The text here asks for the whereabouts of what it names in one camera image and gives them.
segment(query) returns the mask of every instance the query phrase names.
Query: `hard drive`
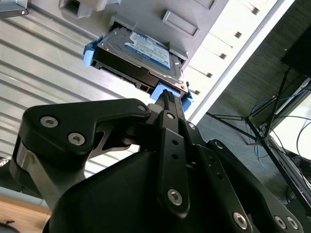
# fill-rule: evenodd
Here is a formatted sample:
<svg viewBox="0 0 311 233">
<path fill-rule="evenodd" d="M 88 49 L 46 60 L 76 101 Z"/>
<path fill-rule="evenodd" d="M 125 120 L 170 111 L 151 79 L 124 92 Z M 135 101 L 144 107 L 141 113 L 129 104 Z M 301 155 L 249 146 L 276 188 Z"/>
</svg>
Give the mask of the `hard drive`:
<svg viewBox="0 0 311 233">
<path fill-rule="evenodd" d="M 179 89 L 180 92 L 187 92 L 179 58 L 170 53 L 168 48 L 158 41 L 142 33 L 133 32 L 124 27 L 117 27 L 106 35 L 97 46 L 131 65 L 148 70 L 149 79 L 152 79 L 151 76 L 156 76 L 158 79 L 163 80 L 163 83 L 169 83 L 175 89 Z M 96 56 L 94 58 L 96 62 L 100 61 L 105 66 L 104 68 L 109 71 L 117 74 L 121 72 L 120 76 L 125 79 L 129 77 L 140 80 L 139 72 L 130 72 L 131 68 L 129 66 L 122 68 L 123 62 L 116 60 L 107 53 L 102 55 L 100 59 L 96 59 Z M 149 81 L 146 75 L 144 75 L 142 82 L 154 88 L 157 82 L 152 82 L 155 83 L 153 85 Z"/>
</svg>

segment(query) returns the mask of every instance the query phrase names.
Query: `metal ceiling panel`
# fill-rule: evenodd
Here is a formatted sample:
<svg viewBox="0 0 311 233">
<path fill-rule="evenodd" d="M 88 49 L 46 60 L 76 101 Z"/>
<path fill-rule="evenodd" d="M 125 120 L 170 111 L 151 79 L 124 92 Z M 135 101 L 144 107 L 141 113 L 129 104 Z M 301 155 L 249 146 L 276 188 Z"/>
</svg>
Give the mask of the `metal ceiling panel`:
<svg viewBox="0 0 311 233">
<path fill-rule="evenodd" d="M 84 46 L 94 38 L 34 9 L 0 20 L 0 156 L 11 158 L 23 112 L 32 106 L 90 100 L 140 98 L 147 93 L 111 74 L 84 67 Z M 90 176 L 137 148 L 87 162 Z"/>
</svg>

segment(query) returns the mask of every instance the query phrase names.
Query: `black cable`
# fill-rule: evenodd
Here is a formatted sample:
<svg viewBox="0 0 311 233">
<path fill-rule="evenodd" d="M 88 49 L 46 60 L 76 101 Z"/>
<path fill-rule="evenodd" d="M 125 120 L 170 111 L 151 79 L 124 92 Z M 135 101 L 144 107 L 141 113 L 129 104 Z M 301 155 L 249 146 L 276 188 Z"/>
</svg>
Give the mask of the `black cable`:
<svg viewBox="0 0 311 233">
<path fill-rule="evenodd" d="M 277 151 L 279 151 L 279 152 L 281 152 L 281 153 L 283 153 L 283 154 L 286 154 L 285 152 L 283 152 L 283 151 L 281 151 L 281 150 L 279 150 L 279 149 L 277 149 L 277 148 L 274 148 L 274 147 L 272 147 L 272 146 L 269 146 L 270 148 L 272 148 L 272 149 L 274 149 L 274 150 L 277 150 Z"/>
<path fill-rule="evenodd" d="M 300 138 L 301 133 L 304 131 L 304 129 L 305 129 L 308 125 L 310 125 L 310 124 L 311 124 L 311 122 L 309 122 L 308 124 L 306 124 L 306 125 L 300 130 L 300 132 L 299 132 L 299 134 L 298 134 L 298 137 L 297 137 L 297 140 L 296 140 L 297 152 L 298 152 L 298 154 L 299 154 L 299 156 L 300 156 L 301 158 L 303 158 L 303 157 L 302 157 L 301 154 L 299 153 L 299 148 L 298 148 L 299 138 Z"/>
<path fill-rule="evenodd" d="M 264 158 L 264 157 L 267 157 L 268 156 L 268 154 L 266 154 L 265 156 L 263 156 L 263 157 L 259 157 L 258 156 L 258 154 L 256 154 L 256 145 L 254 145 L 254 153 L 255 153 L 255 155 L 256 155 L 256 157 L 258 158 L 258 159 L 262 159 L 262 158 Z"/>
<path fill-rule="evenodd" d="M 272 128 L 271 128 L 271 130 L 272 130 L 272 132 L 276 135 L 277 139 L 279 140 L 279 142 L 280 142 L 280 144 L 281 144 L 283 150 L 285 151 L 286 156 L 296 165 L 297 169 L 299 170 L 299 172 L 300 172 L 300 174 L 301 174 L 301 176 L 302 176 L 303 182 L 305 183 L 306 187 L 309 189 L 309 186 L 307 185 L 307 182 L 305 181 L 304 175 L 303 175 L 303 173 L 302 173 L 300 167 L 299 167 L 299 166 L 294 162 L 294 160 L 288 155 L 288 153 L 286 152 L 285 148 L 283 147 L 283 144 L 282 144 L 280 138 L 278 137 L 278 135 L 276 134 L 276 132 L 275 132 Z"/>
<path fill-rule="evenodd" d="M 306 117 L 302 117 L 302 116 L 277 116 L 274 118 L 274 120 L 279 119 L 279 118 L 286 118 L 286 117 L 295 117 L 295 118 L 301 118 L 301 119 L 305 119 L 305 120 L 311 120 L 311 118 L 306 118 Z"/>
<path fill-rule="evenodd" d="M 248 133 L 248 127 L 247 127 L 247 124 L 246 124 L 246 122 L 245 122 L 245 127 L 246 127 L 246 131 L 247 131 L 247 133 Z M 251 142 L 251 138 L 250 137 L 248 137 L 248 141 L 249 141 L 249 144 L 252 144 L 252 142 Z"/>
<path fill-rule="evenodd" d="M 290 187 L 287 186 L 286 191 L 285 191 L 285 198 L 286 198 L 287 204 L 290 203 L 290 201 L 288 200 L 288 190 L 289 190 L 289 188 L 290 188 Z"/>
</svg>

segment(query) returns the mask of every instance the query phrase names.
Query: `tripod stand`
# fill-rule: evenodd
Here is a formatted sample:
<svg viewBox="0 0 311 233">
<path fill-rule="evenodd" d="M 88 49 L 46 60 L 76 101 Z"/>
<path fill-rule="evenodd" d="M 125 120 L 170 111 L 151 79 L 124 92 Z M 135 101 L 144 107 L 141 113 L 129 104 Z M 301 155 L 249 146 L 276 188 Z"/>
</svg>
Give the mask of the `tripod stand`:
<svg viewBox="0 0 311 233">
<path fill-rule="evenodd" d="M 275 152 L 272 152 L 270 149 L 270 148 L 274 148 L 275 144 L 270 139 L 269 132 L 271 130 L 273 121 L 278 116 L 278 114 L 276 113 L 276 110 L 281 100 L 280 95 L 283 92 L 284 85 L 285 85 L 286 78 L 287 78 L 289 71 L 290 71 L 290 68 L 284 74 L 284 77 L 283 77 L 283 80 L 282 80 L 282 83 L 280 85 L 277 95 L 273 97 L 272 99 L 270 99 L 269 101 L 263 103 L 258 108 L 256 107 L 253 108 L 252 112 L 248 116 L 218 115 L 218 114 L 211 114 L 209 112 L 206 112 L 206 114 L 212 117 L 213 119 L 216 119 L 219 122 L 229 126 L 230 128 L 244 134 L 245 136 L 252 138 L 255 141 L 254 143 L 250 143 L 248 145 L 262 145 L 263 148 L 266 150 L 267 154 L 269 155 L 269 157 L 271 158 L 271 160 L 274 162 L 274 164 L 280 171 L 281 175 L 284 177 L 288 186 L 293 190 L 293 192 L 296 194 L 299 201 L 303 204 L 306 211 L 310 214 L 311 213 L 311 206 L 310 206 L 311 191 L 308 188 L 302 173 L 299 172 L 299 170 L 296 168 L 295 163 L 287 156 L 286 153 L 283 153 L 281 150 L 276 150 Z M 256 115 L 258 115 L 259 113 L 261 113 L 263 110 L 265 110 L 272 104 L 273 104 L 273 110 L 270 116 L 268 117 L 265 131 L 261 132 L 261 129 L 258 130 L 256 126 L 253 124 L 253 122 L 251 121 L 251 119 L 255 117 Z M 228 123 L 227 121 L 225 121 L 226 119 L 245 121 L 245 123 L 250 127 L 251 131 L 254 133 L 254 135 L 249 134 L 248 132 L 245 132 L 244 130 L 239 129 L 238 127 Z"/>
</svg>

